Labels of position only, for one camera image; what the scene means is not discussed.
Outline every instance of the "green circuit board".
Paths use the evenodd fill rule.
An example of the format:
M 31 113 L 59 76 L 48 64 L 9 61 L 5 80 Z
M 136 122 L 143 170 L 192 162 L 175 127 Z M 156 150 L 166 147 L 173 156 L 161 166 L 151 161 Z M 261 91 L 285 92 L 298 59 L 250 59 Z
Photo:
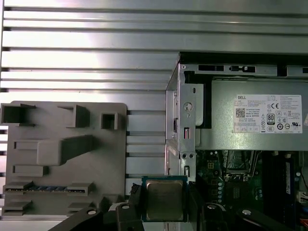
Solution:
M 249 207 L 262 211 L 262 158 L 260 152 L 204 151 L 197 152 L 197 174 L 207 188 L 207 201 L 224 205 L 227 209 Z M 253 174 L 244 179 L 245 172 Z

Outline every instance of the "gray plastic bracket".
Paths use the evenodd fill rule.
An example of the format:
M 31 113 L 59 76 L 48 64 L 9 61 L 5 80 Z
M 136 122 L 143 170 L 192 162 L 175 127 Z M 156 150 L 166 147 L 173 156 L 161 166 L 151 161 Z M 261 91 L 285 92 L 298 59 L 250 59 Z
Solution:
M 73 202 L 67 208 L 66 216 L 69 217 L 69 216 L 75 214 L 76 212 L 82 210 L 83 208 L 87 208 L 87 207 L 93 207 L 93 202 L 89 202 L 89 203 L 76 203 L 76 202 Z
M 2 209 L 3 216 L 22 216 L 31 206 L 31 200 L 12 200 Z
M 103 112 L 101 115 L 101 129 L 121 129 L 121 118 L 116 112 Z
M 0 109 L 0 124 L 4 126 L 13 125 L 17 127 L 21 126 L 34 126 L 33 123 L 29 122 L 27 111 L 29 109 L 36 108 L 34 105 L 27 104 L 1 104 Z
M 23 195 L 24 192 L 20 191 L 7 191 L 7 189 L 25 189 L 33 184 L 33 181 L 13 181 L 3 186 L 3 192 L 5 194 Z
M 64 123 L 67 128 L 85 128 L 90 124 L 90 112 L 82 106 L 58 106 L 65 109 Z
M 36 150 L 38 149 L 38 142 L 41 140 L 15 140 L 14 149 L 18 150 Z
M 14 165 L 13 176 L 16 177 L 42 177 L 47 173 L 48 168 L 34 165 Z
M 68 193 L 68 196 L 88 196 L 89 192 L 94 188 L 94 184 L 91 183 L 72 183 L 70 186 L 67 187 L 68 190 L 73 190 L 73 191 L 79 191 L 79 190 L 84 190 L 84 193 L 77 193 L 75 192 L 74 194 Z
M 37 164 L 60 166 L 68 160 L 93 150 L 93 136 L 84 135 L 38 142 Z

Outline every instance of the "blue component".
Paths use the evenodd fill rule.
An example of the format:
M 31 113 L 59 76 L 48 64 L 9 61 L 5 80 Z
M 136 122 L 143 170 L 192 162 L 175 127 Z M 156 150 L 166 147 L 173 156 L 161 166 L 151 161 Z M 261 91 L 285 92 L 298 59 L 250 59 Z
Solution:
M 304 213 L 308 213 L 308 208 L 307 207 L 303 207 L 303 212 Z
M 32 186 L 29 188 L 30 191 L 36 191 L 39 188 L 39 186 Z
M 65 190 L 66 190 L 66 187 L 64 187 L 64 186 L 58 186 L 55 190 L 56 190 L 56 191 L 65 191 Z
M 53 190 L 55 190 L 57 188 L 57 186 L 48 186 L 47 187 L 47 191 L 53 191 Z
M 39 186 L 37 190 L 39 191 L 45 191 L 47 189 L 47 186 Z

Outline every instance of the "black plastic part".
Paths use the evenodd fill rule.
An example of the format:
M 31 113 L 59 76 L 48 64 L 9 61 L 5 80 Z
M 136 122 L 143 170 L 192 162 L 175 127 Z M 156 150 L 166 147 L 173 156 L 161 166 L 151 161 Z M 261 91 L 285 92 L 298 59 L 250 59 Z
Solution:
M 84 231 L 103 228 L 103 213 L 97 208 L 84 208 L 65 219 L 49 231 Z
M 243 213 L 243 210 L 248 210 L 250 214 L 245 215 Z M 237 223 L 240 225 L 238 227 L 239 230 L 250 230 L 250 231 L 255 231 L 255 230 L 291 231 L 293 230 L 254 209 L 250 209 L 250 208 L 239 209 L 236 212 L 236 215 L 240 219 L 239 222 Z
M 264 214 L 295 229 L 295 156 L 262 155 Z
M 202 207 L 200 231 L 228 231 L 219 205 L 207 203 Z
M 178 118 L 173 119 L 173 132 L 178 132 Z
M 196 189 L 195 185 L 190 183 L 188 191 L 188 214 L 189 222 L 192 224 L 192 229 L 194 231 L 200 230 L 200 215 L 204 204 L 204 199 Z
M 181 64 L 308 65 L 307 55 L 180 52 Z
M 231 71 L 242 71 L 244 73 L 255 73 L 256 72 L 256 67 L 255 66 L 231 66 L 229 68 Z
M 224 71 L 224 65 L 199 65 L 199 71 Z
M 129 203 L 139 207 L 142 202 L 141 193 L 142 186 L 138 184 L 133 184 L 130 190 Z
M 288 75 L 287 65 L 277 65 L 277 76 L 286 77 Z
M 286 182 L 289 182 L 290 185 L 286 185 L 286 188 L 289 188 L 289 193 L 284 191 L 285 200 L 284 200 L 284 223 L 291 229 L 296 227 L 296 195 L 295 195 L 295 164 L 294 156 L 291 158 L 285 159 L 285 171 L 286 171 Z
M 122 204 L 116 207 L 118 231 L 144 231 L 142 221 L 132 204 Z
M 195 74 L 193 71 L 185 71 L 185 83 L 204 85 L 203 123 L 196 128 L 212 128 L 212 76 Z

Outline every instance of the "screw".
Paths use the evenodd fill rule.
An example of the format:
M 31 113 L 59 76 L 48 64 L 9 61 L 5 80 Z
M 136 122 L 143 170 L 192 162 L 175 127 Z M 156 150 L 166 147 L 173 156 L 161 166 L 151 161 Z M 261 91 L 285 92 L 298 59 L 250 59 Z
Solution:
M 96 214 L 96 211 L 95 210 L 89 210 L 88 212 L 87 212 L 89 215 L 94 215 L 94 214 Z
M 242 211 L 242 213 L 243 213 L 244 215 L 247 215 L 247 216 L 251 215 L 251 212 L 250 212 L 249 210 L 246 210 L 246 209 L 244 209 L 244 210 Z
M 217 206 L 216 206 L 216 205 L 213 205 L 213 204 L 210 204 L 210 205 L 207 206 L 207 208 L 209 208 L 209 209 L 216 209 Z

